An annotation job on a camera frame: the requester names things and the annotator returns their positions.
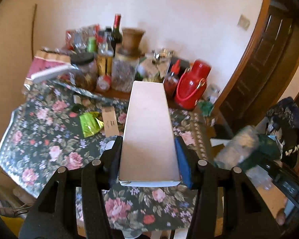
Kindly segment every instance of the door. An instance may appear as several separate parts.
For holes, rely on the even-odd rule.
[[[270,6],[268,19],[258,45],[252,53],[240,77],[229,92],[220,111],[229,126],[236,131],[241,128],[240,119],[270,78],[283,53],[292,18],[285,11]]]

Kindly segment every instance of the metal screw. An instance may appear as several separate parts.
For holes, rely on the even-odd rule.
[[[237,166],[235,166],[233,170],[235,173],[241,173],[241,169]]]
[[[95,159],[95,160],[92,161],[93,166],[97,166],[97,165],[100,165],[100,164],[101,164],[101,160],[99,160],[99,159]]]
[[[198,164],[199,164],[200,166],[206,166],[206,165],[207,165],[207,161],[201,159],[201,160],[198,161]]]
[[[62,173],[62,172],[65,172],[66,171],[66,168],[64,166],[61,166],[58,168],[58,173]]]

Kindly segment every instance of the light switch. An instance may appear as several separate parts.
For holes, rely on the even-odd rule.
[[[249,25],[250,20],[247,19],[246,16],[241,14],[237,26],[242,27],[244,30],[248,30]]]

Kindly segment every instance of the table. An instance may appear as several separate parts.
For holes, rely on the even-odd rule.
[[[26,103],[16,109],[0,143],[0,166],[22,188],[37,197],[60,166],[75,169],[100,158],[108,142],[104,131],[84,138],[79,117],[71,112],[74,91],[48,82],[36,84]],[[128,100],[81,96],[88,111],[102,106],[115,108],[120,134],[123,135]],[[169,109],[174,134],[181,135],[188,148],[207,159],[209,143],[197,113]],[[115,184],[104,191],[104,202],[112,228],[126,233],[188,227],[196,191],[182,183],[175,187],[139,188]],[[77,218],[82,220],[80,188],[76,198]]]

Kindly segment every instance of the white box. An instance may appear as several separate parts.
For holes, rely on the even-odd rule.
[[[173,127],[161,83],[133,83],[119,181],[123,186],[135,187],[168,187],[180,183]]]

